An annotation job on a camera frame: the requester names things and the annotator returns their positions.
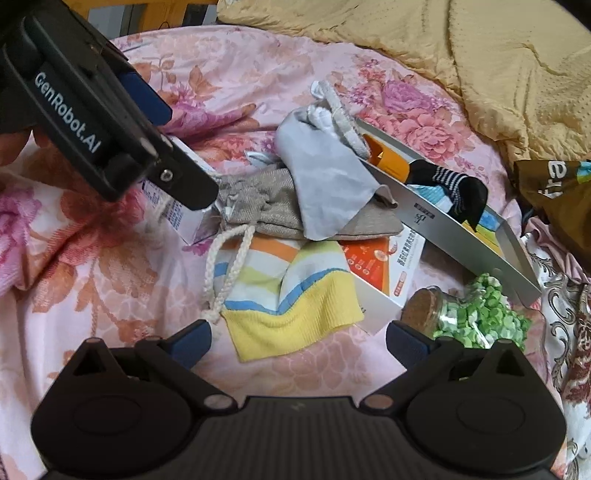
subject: wooden furniture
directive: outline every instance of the wooden furniture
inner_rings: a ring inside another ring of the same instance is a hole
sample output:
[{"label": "wooden furniture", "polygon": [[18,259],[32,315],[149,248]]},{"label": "wooden furniture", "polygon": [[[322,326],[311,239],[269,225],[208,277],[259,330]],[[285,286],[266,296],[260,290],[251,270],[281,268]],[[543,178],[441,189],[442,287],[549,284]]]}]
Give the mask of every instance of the wooden furniture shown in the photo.
[{"label": "wooden furniture", "polygon": [[88,19],[93,8],[114,7],[115,5],[145,4],[145,11],[139,21],[139,31],[158,30],[162,25],[170,28],[183,24],[188,4],[217,5],[217,0],[65,0],[68,6]]}]

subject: blue gripper pad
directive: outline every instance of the blue gripper pad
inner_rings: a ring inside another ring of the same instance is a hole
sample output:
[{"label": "blue gripper pad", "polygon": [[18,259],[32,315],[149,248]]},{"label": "blue gripper pad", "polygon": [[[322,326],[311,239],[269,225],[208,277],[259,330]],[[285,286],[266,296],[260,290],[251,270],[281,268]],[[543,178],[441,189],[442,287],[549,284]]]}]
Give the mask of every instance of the blue gripper pad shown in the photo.
[{"label": "blue gripper pad", "polygon": [[163,342],[164,350],[187,369],[192,369],[211,345],[212,329],[205,320],[193,322]]},{"label": "blue gripper pad", "polygon": [[131,99],[155,127],[160,127],[170,122],[173,117],[173,110],[144,81],[139,73],[122,73],[118,76],[118,79]]},{"label": "blue gripper pad", "polygon": [[386,346],[406,369],[431,353],[435,342],[402,322],[391,322],[386,330]]}]

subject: gray cloth bag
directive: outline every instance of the gray cloth bag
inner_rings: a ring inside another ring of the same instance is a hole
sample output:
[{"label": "gray cloth bag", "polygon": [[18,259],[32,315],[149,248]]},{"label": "gray cloth bag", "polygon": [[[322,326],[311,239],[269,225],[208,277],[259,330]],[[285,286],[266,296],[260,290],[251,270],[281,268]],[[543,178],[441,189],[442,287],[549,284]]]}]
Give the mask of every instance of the gray cloth bag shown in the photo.
[{"label": "gray cloth bag", "polygon": [[[217,181],[220,190],[216,207],[220,210],[223,230],[250,224],[264,235],[306,239],[294,181],[285,166],[271,165],[254,174],[228,175]],[[393,205],[374,197],[330,239],[363,240],[396,235],[403,226],[394,211]]]}]

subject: beige cloth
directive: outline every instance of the beige cloth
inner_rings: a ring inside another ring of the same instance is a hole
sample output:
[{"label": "beige cloth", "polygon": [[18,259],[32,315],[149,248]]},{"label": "beige cloth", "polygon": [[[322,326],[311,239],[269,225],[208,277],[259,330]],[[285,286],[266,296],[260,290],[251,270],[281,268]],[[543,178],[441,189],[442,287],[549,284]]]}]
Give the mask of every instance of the beige cloth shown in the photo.
[{"label": "beige cloth", "polygon": [[382,50],[463,101],[505,158],[591,152],[591,33],[553,0],[220,0],[219,18]]},{"label": "beige cloth", "polygon": [[[291,240],[306,238],[296,188],[287,168],[271,165],[254,174],[220,177],[218,183],[217,206],[223,230],[250,223],[263,235]],[[331,240],[381,238],[398,235],[403,228],[392,205],[373,198]]]}]

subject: pink floral bedsheet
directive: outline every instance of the pink floral bedsheet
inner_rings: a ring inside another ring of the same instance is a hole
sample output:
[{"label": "pink floral bedsheet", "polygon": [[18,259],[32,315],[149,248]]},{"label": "pink floral bedsheet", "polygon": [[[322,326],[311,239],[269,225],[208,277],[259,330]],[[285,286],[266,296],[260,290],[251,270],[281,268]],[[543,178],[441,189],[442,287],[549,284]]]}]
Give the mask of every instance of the pink floral bedsheet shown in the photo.
[{"label": "pink floral bedsheet", "polygon": [[[289,111],[329,78],[351,110],[437,164],[475,175],[489,204],[519,224],[501,158],[475,135],[436,84],[351,44],[317,44],[239,27],[191,27],[118,40],[174,108],[167,132],[221,172],[253,168],[245,150],[272,151]],[[101,201],[53,147],[30,142],[0,169],[0,480],[43,471],[29,435],[33,410],[89,336],[109,346],[168,336],[199,318],[209,242],[185,246],[170,230],[146,233],[147,206],[132,190]],[[470,275],[427,244],[414,288],[461,289]],[[545,362],[535,339],[530,356]],[[227,332],[196,373],[246,395],[352,395],[359,401],[403,372],[384,332],[356,327],[279,358],[240,364]]]}]

